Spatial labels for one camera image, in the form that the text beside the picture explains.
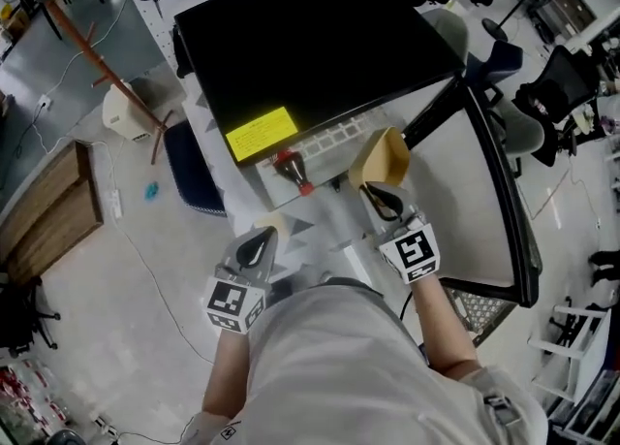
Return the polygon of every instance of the chair armrest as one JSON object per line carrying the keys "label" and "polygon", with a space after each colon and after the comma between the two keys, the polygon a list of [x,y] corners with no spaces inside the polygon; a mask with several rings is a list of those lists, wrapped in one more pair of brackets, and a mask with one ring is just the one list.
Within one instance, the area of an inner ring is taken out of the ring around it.
{"label": "chair armrest", "polygon": [[495,106],[497,106],[497,103],[504,98],[504,92],[500,90],[495,84],[489,84],[487,90],[493,90],[493,92],[495,93],[495,95],[493,95],[493,98],[489,100],[489,104],[492,108],[494,108]]}

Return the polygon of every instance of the power strip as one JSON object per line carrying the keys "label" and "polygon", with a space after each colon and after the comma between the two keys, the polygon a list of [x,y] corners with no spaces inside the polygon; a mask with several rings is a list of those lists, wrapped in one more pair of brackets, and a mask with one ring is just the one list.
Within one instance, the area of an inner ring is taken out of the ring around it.
{"label": "power strip", "polygon": [[97,425],[101,434],[107,434],[114,441],[118,439],[118,431],[116,430],[114,426],[109,425],[106,419],[102,418],[101,416],[98,416],[93,420],[93,423]]}

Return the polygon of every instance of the red cap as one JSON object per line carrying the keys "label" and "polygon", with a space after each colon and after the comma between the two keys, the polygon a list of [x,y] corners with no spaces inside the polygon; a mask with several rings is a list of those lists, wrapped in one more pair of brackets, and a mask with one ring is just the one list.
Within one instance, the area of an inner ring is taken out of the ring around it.
{"label": "red cap", "polygon": [[299,187],[299,193],[302,197],[307,197],[314,192],[314,185],[312,183],[304,183]]}

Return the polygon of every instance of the electrical outlet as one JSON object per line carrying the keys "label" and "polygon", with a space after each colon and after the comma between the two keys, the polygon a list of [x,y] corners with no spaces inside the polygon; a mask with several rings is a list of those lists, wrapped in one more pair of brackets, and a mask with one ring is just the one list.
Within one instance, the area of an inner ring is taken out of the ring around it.
{"label": "electrical outlet", "polygon": [[108,426],[108,435],[111,436],[114,440],[118,439],[118,431],[113,426]]}
{"label": "electrical outlet", "polygon": [[42,95],[41,98],[39,99],[39,102],[37,103],[37,108],[41,110],[49,111],[50,107],[51,107],[51,99],[47,97],[47,95]]}

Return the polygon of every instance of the mesh chair back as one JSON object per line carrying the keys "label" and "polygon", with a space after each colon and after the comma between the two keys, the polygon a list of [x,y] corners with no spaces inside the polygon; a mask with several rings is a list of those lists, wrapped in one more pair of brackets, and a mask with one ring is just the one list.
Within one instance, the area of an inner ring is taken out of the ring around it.
{"label": "mesh chair back", "polygon": [[166,130],[164,146],[176,188],[185,204],[200,212],[226,216],[220,193],[187,119]]}
{"label": "mesh chair back", "polygon": [[527,90],[546,107],[551,121],[558,123],[574,108],[592,100],[598,88],[599,73],[590,57],[583,51],[573,55],[558,46]]}

